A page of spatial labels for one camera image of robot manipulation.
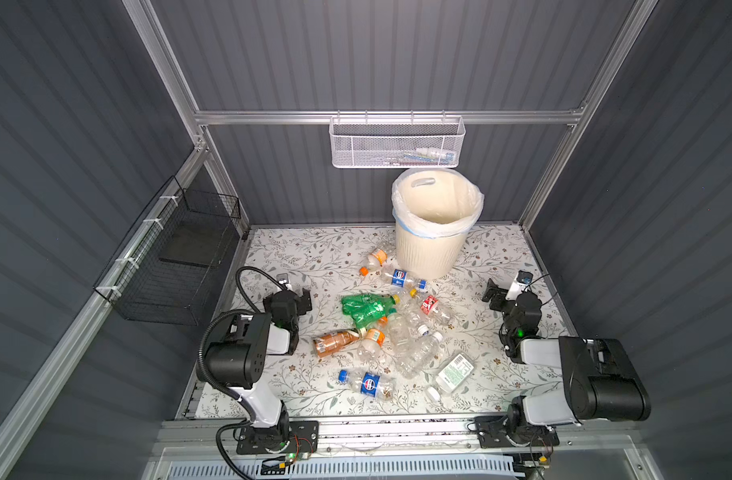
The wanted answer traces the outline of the brown coffee drink bottle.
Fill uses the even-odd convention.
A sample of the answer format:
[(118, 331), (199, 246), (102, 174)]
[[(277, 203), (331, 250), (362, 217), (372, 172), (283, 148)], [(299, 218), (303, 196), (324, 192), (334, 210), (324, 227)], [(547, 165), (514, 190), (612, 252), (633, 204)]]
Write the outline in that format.
[(356, 330), (341, 329), (313, 339), (313, 349), (319, 358), (330, 356), (360, 339)]

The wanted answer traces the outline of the green soda bottle yellow cap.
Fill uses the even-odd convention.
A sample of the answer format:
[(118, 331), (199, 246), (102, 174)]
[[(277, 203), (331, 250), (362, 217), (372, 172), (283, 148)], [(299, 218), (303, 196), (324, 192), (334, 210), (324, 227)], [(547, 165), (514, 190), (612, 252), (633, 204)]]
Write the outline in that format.
[(356, 324), (363, 324), (387, 316), (399, 303), (398, 295), (362, 293), (344, 296), (341, 308)]

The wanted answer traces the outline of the bottle green label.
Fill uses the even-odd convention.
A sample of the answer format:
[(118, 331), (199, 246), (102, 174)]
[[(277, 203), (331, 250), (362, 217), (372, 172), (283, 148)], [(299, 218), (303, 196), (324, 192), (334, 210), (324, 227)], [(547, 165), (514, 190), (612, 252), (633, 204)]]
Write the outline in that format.
[(427, 398), (433, 403), (441, 403), (458, 390), (474, 370), (474, 362), (466, 353), (455, 353), (432, 377), (425, 390)]

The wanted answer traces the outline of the clear bottle red label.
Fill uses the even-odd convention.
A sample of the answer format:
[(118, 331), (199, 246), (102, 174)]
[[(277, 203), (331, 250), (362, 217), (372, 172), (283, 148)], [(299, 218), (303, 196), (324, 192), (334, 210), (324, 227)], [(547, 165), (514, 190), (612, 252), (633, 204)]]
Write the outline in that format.
[(422, 295), (419, 299), (420, 312), (440, 326), (451, 326), (454, 313), (450, 307), (433, 294)]

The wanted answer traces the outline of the Pepsi bottle blue cap front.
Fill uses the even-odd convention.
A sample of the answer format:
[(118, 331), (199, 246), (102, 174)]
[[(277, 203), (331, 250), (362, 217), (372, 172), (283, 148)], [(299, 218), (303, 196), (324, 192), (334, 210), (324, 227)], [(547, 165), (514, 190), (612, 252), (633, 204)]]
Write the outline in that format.
[(392, 378), (368, 370), (342, 369), (336, 374), (335, 380), (340, 386), (377, 400), (389, 401), (395, 394)]

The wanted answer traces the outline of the large clear bottle white cap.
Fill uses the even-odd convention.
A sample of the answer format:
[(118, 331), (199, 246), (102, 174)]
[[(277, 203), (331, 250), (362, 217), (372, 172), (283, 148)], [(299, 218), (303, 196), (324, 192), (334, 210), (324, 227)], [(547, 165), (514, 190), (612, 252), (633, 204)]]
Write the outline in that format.
[(443, 335), (438, 331), (419, 338), (413, 347), (398, 357), (397, 371), (405, 378), (415, 377), (439, 353), (443, 340)]

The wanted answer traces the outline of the clear bottle orange label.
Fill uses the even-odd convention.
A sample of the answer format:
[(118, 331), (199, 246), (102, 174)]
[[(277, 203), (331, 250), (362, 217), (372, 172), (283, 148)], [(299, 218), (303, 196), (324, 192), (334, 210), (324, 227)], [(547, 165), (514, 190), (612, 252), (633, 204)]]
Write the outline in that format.
[(384, 340), (385, 334), (381, 329), (372, 327), (366, 330), (357, 347), (357, 358), (362, 362), (378, 360), (382, 354)]

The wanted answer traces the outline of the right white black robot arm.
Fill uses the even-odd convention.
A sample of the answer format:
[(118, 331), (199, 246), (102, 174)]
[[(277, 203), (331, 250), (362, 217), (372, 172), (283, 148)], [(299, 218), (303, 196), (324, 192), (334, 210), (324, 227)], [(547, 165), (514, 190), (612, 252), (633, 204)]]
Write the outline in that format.
[(488, 280), (482, 301), (502, 315), (497, 336), (515, 364), (555, 368), (561, 385), (537, 395), (514, 398), (498, 433), (514, 446), (558, 443), (555, 428), (586, 420), (645, 421), (650, 397), (626, 350), (616, 339), (539, 335), (543, 302), (533, 278), (521, 271), (505, 289)]

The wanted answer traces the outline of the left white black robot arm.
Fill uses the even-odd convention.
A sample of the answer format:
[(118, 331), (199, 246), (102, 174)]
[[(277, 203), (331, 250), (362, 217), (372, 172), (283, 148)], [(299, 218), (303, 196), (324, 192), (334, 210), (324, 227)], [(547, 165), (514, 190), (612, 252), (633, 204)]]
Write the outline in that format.
[(266, 358), (295, 352), (299, 319), (312, 310), (312, 298), (306, 288), (282, 290), (263, 305), (260, 312), (233, 309), (212, 320), (198, 347), (196, 375), (237, 401), (250, 427), (271, 429), (287, 423), (288, 413), (262, 379)]

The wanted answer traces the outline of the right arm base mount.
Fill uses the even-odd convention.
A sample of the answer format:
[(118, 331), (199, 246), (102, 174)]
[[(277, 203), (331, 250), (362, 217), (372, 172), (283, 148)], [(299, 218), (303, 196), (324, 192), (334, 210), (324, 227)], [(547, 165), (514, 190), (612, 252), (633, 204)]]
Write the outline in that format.
[(481, 448), (547, 447), (560, 444), (557, 432), (551, 427), (536, 426), (524, 420), (511, 420), (507, 415), (478, 416), (473, 420), (473, 432)]

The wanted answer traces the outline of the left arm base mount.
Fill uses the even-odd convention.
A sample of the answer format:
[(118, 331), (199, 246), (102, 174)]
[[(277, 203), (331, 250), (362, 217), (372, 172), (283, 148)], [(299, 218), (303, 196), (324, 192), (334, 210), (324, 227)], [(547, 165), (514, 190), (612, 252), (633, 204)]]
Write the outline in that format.
[(247, 427), (239, 431), (239, 455), (312, 454), (318, 448), (318, 421), (281, 422), (274, 427)]

